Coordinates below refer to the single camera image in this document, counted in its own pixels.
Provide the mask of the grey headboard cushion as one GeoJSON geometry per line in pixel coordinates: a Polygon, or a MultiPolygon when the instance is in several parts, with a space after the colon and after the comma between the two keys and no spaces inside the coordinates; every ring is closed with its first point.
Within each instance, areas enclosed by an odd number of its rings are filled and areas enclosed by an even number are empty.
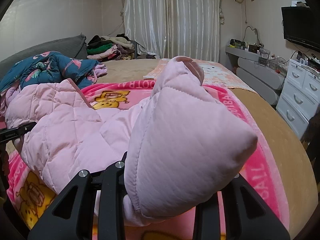
{"type": "Polygon", "coordinates": [[[87,59],[86,36],[80,34],[74,37],[45,42],[7,57],[1,61],[1,79],[3,79],[7,72],[18,61],[47,51],[57,51],[67,57],[75,59],[87,59]]]}

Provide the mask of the navy floral duvet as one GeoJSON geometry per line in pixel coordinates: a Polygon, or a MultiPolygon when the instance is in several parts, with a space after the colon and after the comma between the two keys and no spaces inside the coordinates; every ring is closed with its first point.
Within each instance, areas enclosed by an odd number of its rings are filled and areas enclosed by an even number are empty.
{"type": "Polygon", "coordinates": [[[57,51],[47,51],[16,62],[1,80],[1,92],[18,86],[60,83],[71,79],[80,89],[107,74],[105,64],[92,59],[74,59],[57,51]]]}

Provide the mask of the grey wall shelf desk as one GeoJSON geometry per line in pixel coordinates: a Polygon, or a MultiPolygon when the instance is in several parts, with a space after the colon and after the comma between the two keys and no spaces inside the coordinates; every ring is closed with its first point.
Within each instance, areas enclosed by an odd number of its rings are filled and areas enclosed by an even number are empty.
{"type": "Polygon", "coordinates": [[[271,106],[276,106],[285,77],[268,66],[260,64],[258,54],[233,48],[230,45],[225,47],[225,52],[230,63],[236,66],[236,75],[271,106]]]}

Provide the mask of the pink quilted padded jacket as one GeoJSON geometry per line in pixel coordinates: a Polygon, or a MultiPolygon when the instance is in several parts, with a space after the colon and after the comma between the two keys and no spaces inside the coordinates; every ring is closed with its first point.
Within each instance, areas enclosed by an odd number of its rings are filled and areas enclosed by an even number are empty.
{"type": "Polygon", "coordinates": [[[146,226],[207,201],[257,148],[252,127],[203,87],[191,58],[171,59],[151,94],[128,109],[94,109],[72,81],[29,85],[5,113],[22,160],[55,193],[81,170],[125,159],[126,225],[146,226]]]}

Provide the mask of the white pleated curtain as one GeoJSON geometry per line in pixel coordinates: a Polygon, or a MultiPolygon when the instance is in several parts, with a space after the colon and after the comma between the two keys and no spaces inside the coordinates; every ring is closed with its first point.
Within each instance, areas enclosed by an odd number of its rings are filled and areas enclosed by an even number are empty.
{"type": "Polygon", "coordinates": [[[125,35],[140,51],[218,61],[221,0],[124,0],[125,35]]]}

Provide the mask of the pink cartoon fleece blanket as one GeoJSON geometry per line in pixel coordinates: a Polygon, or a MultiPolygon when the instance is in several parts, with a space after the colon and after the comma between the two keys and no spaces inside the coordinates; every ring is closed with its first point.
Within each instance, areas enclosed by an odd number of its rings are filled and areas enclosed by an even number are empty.
{"type": "MultiPolygon", "coordinates": [[[[20,92],[9,89],[10,102],[4,113],[5,124],[14,128],[39,120],[58,105],[93,107],[100,113],[125,110],[151,95],[155,85],[151,80],[125,83],[97,83],[76,89],[71,81],[43,83],[26,87],[20,92]]],[[[289,207],[273,154],[261,130],[246,107],[227,88],[205,85],[205,90],[223,103],[235,116],[248,123],[258,136],[255,152],[241,169],[241,175],[257,191],[280,221],[288,226],[289,207]]],[[[18,151],[9,157],[8,197],[20,219],[31,229],[55,198],[55,193],[22,160],[18,151]]],[[[194,210],[159,224],[145,227],[128,226],[127,239],[191,239],[194,210]]]]}

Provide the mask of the peach patterned pillow towel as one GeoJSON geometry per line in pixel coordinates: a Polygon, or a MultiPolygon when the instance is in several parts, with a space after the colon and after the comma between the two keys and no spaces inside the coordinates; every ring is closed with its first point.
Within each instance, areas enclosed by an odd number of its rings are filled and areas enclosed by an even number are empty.
{"type": "MultiPolygon", "coordinates": [[[[156,68],[143,76],[144,80],[156,80],[170,59],[159,60],[156,68]]],[[[204,71],[204,85],[221,86],[229,89],[244,89],[256,93],[242,79],[218,62],[194,59],[204,71]]]]}

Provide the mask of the white drawer cabinet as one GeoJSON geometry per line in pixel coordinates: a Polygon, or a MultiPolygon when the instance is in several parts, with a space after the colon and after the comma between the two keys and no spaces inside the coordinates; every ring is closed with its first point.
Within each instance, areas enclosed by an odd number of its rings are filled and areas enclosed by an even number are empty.
{"type": "Polygon", "coordinates": [[[302,139],[311,118],[319,112],[319,71],[299,63],[289,61],[287,75],[276,110],[302,139]]]}

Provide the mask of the pile of folded clothes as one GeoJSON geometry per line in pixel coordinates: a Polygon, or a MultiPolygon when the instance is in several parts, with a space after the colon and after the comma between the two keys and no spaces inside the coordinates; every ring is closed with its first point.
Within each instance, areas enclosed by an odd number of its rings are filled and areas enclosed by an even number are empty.
{"type": "Polygon", "coordinates": [[[124,34],[118,34],[116,37],[95,35],[86,44],[86,51],[88,59],[100,62],[156,59],[156,55],[142,52],[140,44],[124,34]]]}

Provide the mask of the black flat television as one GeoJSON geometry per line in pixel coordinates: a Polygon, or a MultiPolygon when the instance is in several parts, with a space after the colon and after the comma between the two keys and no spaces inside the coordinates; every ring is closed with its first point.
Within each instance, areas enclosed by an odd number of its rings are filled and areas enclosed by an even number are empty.
{"type": "Polygon", "coordinates": [[[282,7],[284,39],[319,52],[319,15],[308,7],[282,7]]]}

